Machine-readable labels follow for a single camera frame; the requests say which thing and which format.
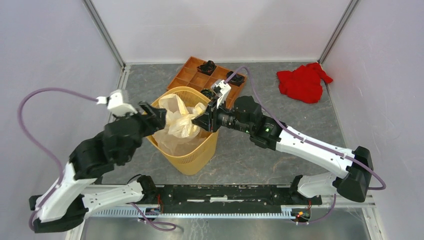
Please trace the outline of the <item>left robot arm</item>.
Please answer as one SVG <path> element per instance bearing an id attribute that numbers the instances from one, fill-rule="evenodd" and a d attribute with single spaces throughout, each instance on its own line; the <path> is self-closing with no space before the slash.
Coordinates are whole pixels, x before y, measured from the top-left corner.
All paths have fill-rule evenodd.
<path id="1" fill-rule="evenodd" d="M 143 138 L 163 130 L 167 111 L 140 102 L 142 112 L 125 113 L 104 126 L 93 138 L 82 141 L 70 154 L 63 176 L 43 195 L 29 198 L 35 233 L 60 233 L 80 225 L 92 214 L 129 203 L 153 203 L 158 189 L 150 176 L 112 190 L 85 194 L 84 189 L 132 160 Z"/>

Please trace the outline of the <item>yellow mesh trash bin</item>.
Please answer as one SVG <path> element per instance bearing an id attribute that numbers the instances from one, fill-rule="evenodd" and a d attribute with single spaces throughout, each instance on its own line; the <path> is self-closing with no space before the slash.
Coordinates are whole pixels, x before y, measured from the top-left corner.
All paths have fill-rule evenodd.
<path id="1" fill-rule="evenodd" d="M 155 108 L 160 108 L 159 99 L 169 94 L 178 95 L 188 107 L 193 107 L 195 102 L 203 103 L 207 107 L 210 102 L 210 100 L 199 91 L 191 87 L 180 86 L 168 90 L 151 105 Z M 203 132 L 206 137 L 205 141 L 195 150 L 183 156 L 172 156 L 160 150 L 157 142 L 153 138 L 155 133 L 152 136 L 148 136 L 147 139 L 179 172 L 184 175 L 191 176 L 199 172 L 210 161 L 216 151 L 218 133 L 211 133 L 205 130 L 203 130 Z"/>

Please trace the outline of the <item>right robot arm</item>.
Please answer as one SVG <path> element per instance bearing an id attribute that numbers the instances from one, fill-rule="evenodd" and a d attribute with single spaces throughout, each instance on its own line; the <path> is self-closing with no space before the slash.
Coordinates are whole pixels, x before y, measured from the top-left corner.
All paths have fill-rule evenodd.
<path id="1" fill-rule="evenodd" d="M 288 191 L 295 204 L 335 193 L 358 203 L 366 199 L 373 170 L 367 148 L 359 146 L 352 150 L 307 136 L 264 115 L 252 96 L 238 97 L 231 109 L 219 107 L 214 100 L 192 123 L 211 133 L 225 127 L 249 134 L 250 141 L 260 148 L 288 153 L 326 169 L 327 173 L 295 177 Z"/>

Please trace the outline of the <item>cream plastic trash bag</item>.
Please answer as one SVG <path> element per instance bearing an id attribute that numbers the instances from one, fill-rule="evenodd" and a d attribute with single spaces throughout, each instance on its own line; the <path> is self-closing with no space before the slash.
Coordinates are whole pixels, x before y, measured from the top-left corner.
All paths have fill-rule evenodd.
<path id="1" fill-rule="evenodd" d="M 172 93 L 161 97 L 158 106 L 166 109 L 165 128 L 153 135 L 160 150 L 180 157 L 191 153 L 206 140 L 203 130 L 192 123 L 205 112 L 203 103 L 196 101 L 193 107 L 186 106 L 178 95 Z"/>

